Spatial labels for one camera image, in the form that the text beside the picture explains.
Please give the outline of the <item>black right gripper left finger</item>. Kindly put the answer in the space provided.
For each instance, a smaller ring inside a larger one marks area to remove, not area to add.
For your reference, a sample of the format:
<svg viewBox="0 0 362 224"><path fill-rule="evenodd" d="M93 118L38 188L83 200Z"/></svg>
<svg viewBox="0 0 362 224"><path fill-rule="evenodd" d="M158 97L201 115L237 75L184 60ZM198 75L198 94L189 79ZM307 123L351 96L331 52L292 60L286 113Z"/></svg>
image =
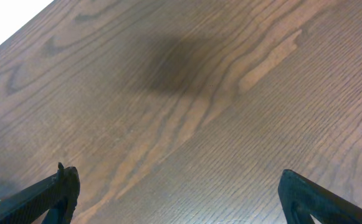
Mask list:
<svg viewBox="0 0 362 224"><path fill-rule="evenodd" d="M69 224L79 194L77 169L58 163L50 177L0 201L0 224L33 223L43 214L43 223Z"/></svg>

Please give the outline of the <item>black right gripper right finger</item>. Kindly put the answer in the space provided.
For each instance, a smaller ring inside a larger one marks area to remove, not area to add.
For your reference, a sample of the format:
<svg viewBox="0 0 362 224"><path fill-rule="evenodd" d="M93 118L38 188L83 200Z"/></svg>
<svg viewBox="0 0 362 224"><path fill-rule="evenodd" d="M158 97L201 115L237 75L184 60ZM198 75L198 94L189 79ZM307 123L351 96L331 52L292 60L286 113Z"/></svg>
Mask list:
<svg viewBox="0 0 362 224"><path fill-rule="evenodd" d="M290 169L282 172L278 195L288 224L362 224L362 208Z"/></svg>

